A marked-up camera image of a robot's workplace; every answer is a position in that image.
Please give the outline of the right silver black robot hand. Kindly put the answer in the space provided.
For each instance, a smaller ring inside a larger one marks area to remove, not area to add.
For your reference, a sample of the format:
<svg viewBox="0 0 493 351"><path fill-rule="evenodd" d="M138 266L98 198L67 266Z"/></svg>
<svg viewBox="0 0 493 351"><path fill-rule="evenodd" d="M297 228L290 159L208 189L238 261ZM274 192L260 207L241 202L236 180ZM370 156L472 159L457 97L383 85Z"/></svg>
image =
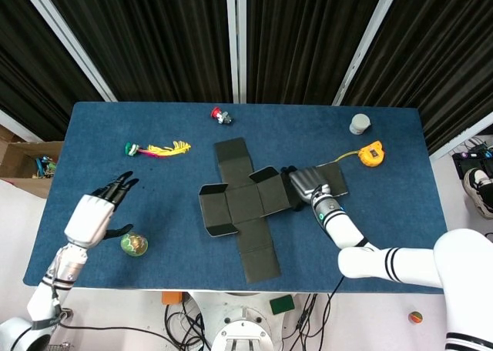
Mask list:
<svg viewBox="0 0 493 351"><path fill-rule="evenodd" d="M306 204L309 205L315 191L331 194L328 181L316 167L297 169L291 165L283 167L280 176L293 211L300 211Z"/></svg>

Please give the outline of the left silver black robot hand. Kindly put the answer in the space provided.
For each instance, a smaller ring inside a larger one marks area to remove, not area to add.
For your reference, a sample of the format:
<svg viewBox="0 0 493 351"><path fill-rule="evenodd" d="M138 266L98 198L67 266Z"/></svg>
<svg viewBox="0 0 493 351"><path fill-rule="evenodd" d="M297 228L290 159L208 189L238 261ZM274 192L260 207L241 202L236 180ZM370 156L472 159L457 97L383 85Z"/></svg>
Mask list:
<svg viewBox="0 0 493 351"><path fill-rule="evenodd" d="M102 240L118 238L132 230L133 224L108 229L113 214L128 191L139 181L137 178L131 179L132 174L132 171L124 172L79 200L64 230L70 244L91 249Z"/></svg>

